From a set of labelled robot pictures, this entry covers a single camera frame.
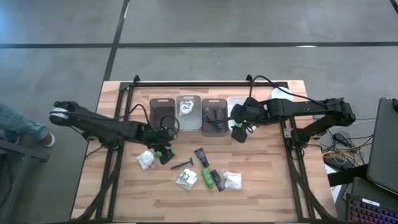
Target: white packaging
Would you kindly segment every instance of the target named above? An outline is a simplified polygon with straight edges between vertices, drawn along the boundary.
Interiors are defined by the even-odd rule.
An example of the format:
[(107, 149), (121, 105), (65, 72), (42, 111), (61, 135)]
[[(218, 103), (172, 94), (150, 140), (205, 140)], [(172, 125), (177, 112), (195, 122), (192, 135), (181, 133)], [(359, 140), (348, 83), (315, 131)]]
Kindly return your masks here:
[(241, 173), (231, 173), (225, 172), (223, 174), (224, 177), (224, 187), (234, 190), (242, 189), (242, 175)]
[(191, 171), (190, 169), (184, 169), (175, 180), (175, 183), (186, 190), (191, 190), (197, 180), (198, 176), (194, 171)]
[(146, 150), (144, 153), (137, 156), (137, 161), (141, 165), (142, 170), (147, 170), (155, 161), (155, 157), (151, 151)]
[(195, 103), (192, 100), (180, 101), (180, 113), (178, 115), (181, 116), (185, 114), (190, 114), (193, 110), (194, 104)]

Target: wooden tabletop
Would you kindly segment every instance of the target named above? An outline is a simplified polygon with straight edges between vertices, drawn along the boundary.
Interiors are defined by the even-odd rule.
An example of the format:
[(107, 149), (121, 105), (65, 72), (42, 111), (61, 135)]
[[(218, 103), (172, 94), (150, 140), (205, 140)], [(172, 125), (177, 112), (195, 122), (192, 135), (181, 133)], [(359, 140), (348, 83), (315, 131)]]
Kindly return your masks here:
[[(293, 93), (307, 95), (302, 80), (287, 82)], [(104, 82), (97, 113), (114, 116), (119, 84), (120, 82)], [(272, 89), (256, 86), (253, 89), (253, 96), (259, 101), (266, 100)], [(132, 105), (141, 103), (149, 113), (149, 100), (153, 98), (198, 95), (201, 99), (227, 99), (230, 96), (248, 96), (248, 94), (248, 87), (145, 87), (134, 89)], [(145, 122), (144, 113), (140, 108), (136, 109), (129, 119)], [(298, 127), (304, 127), (313, 120), (311, 117), (300, 117), (296, 118), (296, 122)], [(143, 153), (146, 147), (131, 142), (125, 144), (114, 222), (297, 221), (279, 124), (257, 128), (244, 144), (231, 139), (230, 134), (221, 138), (208, 138), (201, 132), (180, 132), (178, 139), (173, 141), (172, 145), (176, 156), (170, 162), (164, 166), (158, 163), (151, 171), (144, 172), (136, 157)], [(91, 142), (87, 153), (97, 149), (98, 146), (98, 142)], [(216, 187), (212, 190), (207, 189), (200, 173), (202, 165), (193, 152), (201, 147), (205, 150), (210, 170), (216, 169), (220, 175), (224, 171), (242, 173), (242, 190), (227, 189), (218, 192)], [(187, 191), (174, 183), (174, 179), (182, 170), (170, 170), (170, 168), (186, 162), (190, 157), (194, 160), (194, 166), (188, 168), (198, 174), (198, 180), (192, 190)], [(98, 193), (105, 158), (104, 149), (86, 159), (72, 218), (81, 215)], [(312, 192), (328, 212), (336, 216), (319, 148), (315, 146), (306, 148), (304, 161)], [(307, 217), (302, 192), (300, 198)], [(108, 211), (107, 206), (108, 203), (105, 203), (104, 215)]]

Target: concrete floor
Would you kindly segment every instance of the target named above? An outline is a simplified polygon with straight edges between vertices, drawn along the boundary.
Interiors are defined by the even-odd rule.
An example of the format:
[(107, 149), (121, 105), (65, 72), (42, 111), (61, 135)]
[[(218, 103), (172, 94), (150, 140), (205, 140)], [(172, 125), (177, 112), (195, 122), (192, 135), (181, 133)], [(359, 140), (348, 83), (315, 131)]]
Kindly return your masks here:
[[(0, 44), (111, 43), (122, 4), (3, 0)], [(397, 19), (388, 0), (131, 0), (120, 42), (398, 41)], [(68, 220), (86, 142), (50, 124), (48, 112), (56, 100), (95, 110), (109, 53), (0, 50), (0, 101), (47, 124), (57, 138), (49, 162), (32, 165), (13, 223)], [(380, 97), (398, 95), (397, 58), (398, 47), (119, 49), (110, 79), (242, 80), (247, 74), (302, 79), (310, 97), (343, 96), (358, 118), (374, 118)], [(373, 125), (339, 130), (367, 136)], [(365, 154), (367, 160), (369, 148)]]

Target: laptop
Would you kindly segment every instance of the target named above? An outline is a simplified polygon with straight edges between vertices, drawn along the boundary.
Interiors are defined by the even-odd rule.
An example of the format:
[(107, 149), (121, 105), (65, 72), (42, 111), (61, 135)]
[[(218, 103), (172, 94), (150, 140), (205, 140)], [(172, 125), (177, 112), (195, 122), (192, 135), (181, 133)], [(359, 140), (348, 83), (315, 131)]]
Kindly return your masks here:
[(398, 194), (398, 112), (392, 104), (392, 99), (379, 100), (367, 178)]

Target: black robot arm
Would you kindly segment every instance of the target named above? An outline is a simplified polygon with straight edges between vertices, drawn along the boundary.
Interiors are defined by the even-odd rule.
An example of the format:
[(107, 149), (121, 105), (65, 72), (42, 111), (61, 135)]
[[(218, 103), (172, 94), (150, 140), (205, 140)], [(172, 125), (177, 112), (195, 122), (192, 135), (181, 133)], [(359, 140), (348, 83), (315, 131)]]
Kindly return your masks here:
[(289, 130), (294, 146), (303, 146), (311, 136), (324, 134), (332, 126), (349, 126), (356, 117), (349, 103), (339, 99), (325, 101), (292, 102), (286, 99), (271, 99), (258, 102), (247, 98), (243, 105), (235, 105), (231, 117), (241, 127), (234, 126), (232, 137), (238, 142), (247, 138), (250, 125), (268, 125), (285, 121), (295, 116), (325, 115), (305, 128)]
[(108, 118), (89, 111), (73, 101), (55, 102), (50, 112), (50, 120), (59, 126), (71, 126), (82, 130), (87, 138), (94, 136), (103, 147), (116, 149), (124, 141), (139, 143), (161, 152), (160, 163), (165, 164), (174, 154), (170, 149), (170, 141), (174, 140), (170, 129), (153, 130), (146, 123), (138, 121), (119, 121), (119, 118)]

